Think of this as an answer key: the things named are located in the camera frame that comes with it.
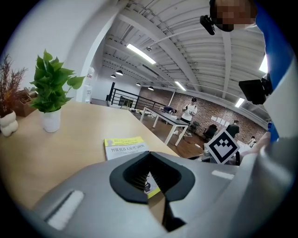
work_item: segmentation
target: dried branch plant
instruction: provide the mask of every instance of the dried branch plant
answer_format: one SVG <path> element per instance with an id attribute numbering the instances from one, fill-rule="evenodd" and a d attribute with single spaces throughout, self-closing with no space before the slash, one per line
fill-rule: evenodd
<path id="1" fill-rule="evenodd" d="M 19 99 L 19 86 L 27 69 L 11 69 L 12 60 L 6 55 L 0 65 L 0 118 L 13 112 Z"/>

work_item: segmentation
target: white flower pot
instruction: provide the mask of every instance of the white flower pot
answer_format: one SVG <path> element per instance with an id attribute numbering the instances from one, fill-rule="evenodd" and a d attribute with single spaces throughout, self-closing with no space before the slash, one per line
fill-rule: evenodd
<path id="1" fill-rule="evenodd" d="M 4 136 L 10 136 L 18 129 L 18 127 L 19 124 L 16 121 L 15 112 L 12 112 L 3 118 L 0 118 L 0 130 Z"/>
<path id="2" fill-rule="evenodd" d="M 60 128 L 61 109 L 55 112 L 41 114 L 42 127 L 46 132 L 55 132 Z"/>

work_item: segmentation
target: brick wall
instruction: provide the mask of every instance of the brick wall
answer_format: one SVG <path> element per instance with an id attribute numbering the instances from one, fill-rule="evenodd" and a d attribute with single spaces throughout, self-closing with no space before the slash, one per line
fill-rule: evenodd
<path id="1" fill-rule="evenodd" d="M 148 91 L 148 89 L 141 90 L 140 96 L 146 98 L 149 98 L 149 96 L 151 96 L 153 100 L 160 103 L 166 101 L 169 103 L 169 100 L 172 95 L 172 92 L 166 90 L 155 89 L 152 94 L 150 94 Z M 171 102 L 171 106 L 178 110 L 177 114 L 179 116 L 182 116 L 182 108 L 186 106 L 188 103 L 191 103 L 191 99 L 192 96 L 181 93 L 175 93 Z M 258 124 L 254 123 L 248 118 L 218 104 L 197 98 L 196 106 L 197 115 L 193 117 L 192 121 L 197 121 L 200 123 L 200 127 L 196 131 L 196 133 L 200 136 L 203 136 L 204 128 L 208 128 L 211 124 L 215 124 L 217 126 L 217 132 L 221 131 L 223 128 L 226 128 L 225 126 L 211 120 L 212 116 L 217 118 L 220 117 L 225 121 L 229 121 L 231 124 L 234 122 L 234 120 L 238 120 L 240 126 L 240 133 L 235 137 L 235 139 L 240 140 L 244 143 L 247 143 L 252 136 L 255 136 L 258 141 L 266 132 L 264 128 L 260 127 Z"/>

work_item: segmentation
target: wooden table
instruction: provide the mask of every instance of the wooden table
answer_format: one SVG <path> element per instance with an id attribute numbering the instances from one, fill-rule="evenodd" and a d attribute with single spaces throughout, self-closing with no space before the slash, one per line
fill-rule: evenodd
<path id="1" fill-rule="evenodd" d="M 156 120 L 155 120 L 155 122 L 153 124 L 153 128 L 155 128 L 155 126 L 157 124 L 157 121 L 158 121 L 158 118 L 162 118 L 165 121 L 169 122 L 171 125 L 173 125 L 171 131 L 169 132 L 168 137 L 166 138 L 166 140 L 164 142 L 166 145 L 168 144 L 169 140 L 171 139 L 171 137 L 172 137 L 173 133 L 175 132 L 176 128 L 177 127 L 184 127 L 182 133 L 180 133 L 179 138 L 178 138 L 178 140 L 177 140 L 177 142 L 175 144 L 175 146 L 177 146 L 179 144 L 179 142 L 181 141 L 182 137 L 184 136 L 184 134 L 186 132 L 186 129 L 189 126 L 189 124 L 186 123 L 186 122 L 184 122 L 184 121 L 177 120 L 177 119 L 171 117 L 170 114 L 168 114 L 168 113 L 166 113 L 166 112 L 164 112 L 162 110 L 158 110 L 158 109 L 155 109 L 155 108 L 152 108 L 152 107 L 147 107 L 147 106 L 144 107 L 144 110 L 142 112 L 142 117 L 140 119 L 140 122 L 143 122 L 143 118 L 145 116 L 145 112 L 146 111 L 150 111 L 153 114 L 157 114 Z"/>
<path id="2" fill-rule="evenodd" d="M 0 135 L 0 168 L 11 196 L 27 208 L 80 169 L 105 161 L 103 140 L 141 136 L 151 151 L 178 156 L 129 111 L 68 102 L 61 127 L 45 132 L 39 112 L 19 121 L 10 137 Z"/>

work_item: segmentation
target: green leaves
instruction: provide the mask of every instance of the green leaves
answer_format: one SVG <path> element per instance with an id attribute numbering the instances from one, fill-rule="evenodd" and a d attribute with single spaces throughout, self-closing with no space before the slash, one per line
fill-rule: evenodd
<path id="1" fill-rule="evenodd" d="M 68 91 L 63 90 L 63 85 L 67 82 L 69 89 L 79 89 L 82 86 L 84 77 L 72 77 L 74 70 L 62 68 L 63 62 L 59 62 L 56 57 L 46 50 L 43 53 L 43 59 L 37 57 L 34 81 L 37 98 L 32 100 L 31 106 L 41 112 L 54 112 L 59 110 L 71 98 L 67 98 Z"/>
<path id="2" fill-rule="evenodd" d="M 73 89 L 79 89 L 82 86 L 85 77 L 72 77 L 67 81 L 67 85 L 72 86 Z"/>

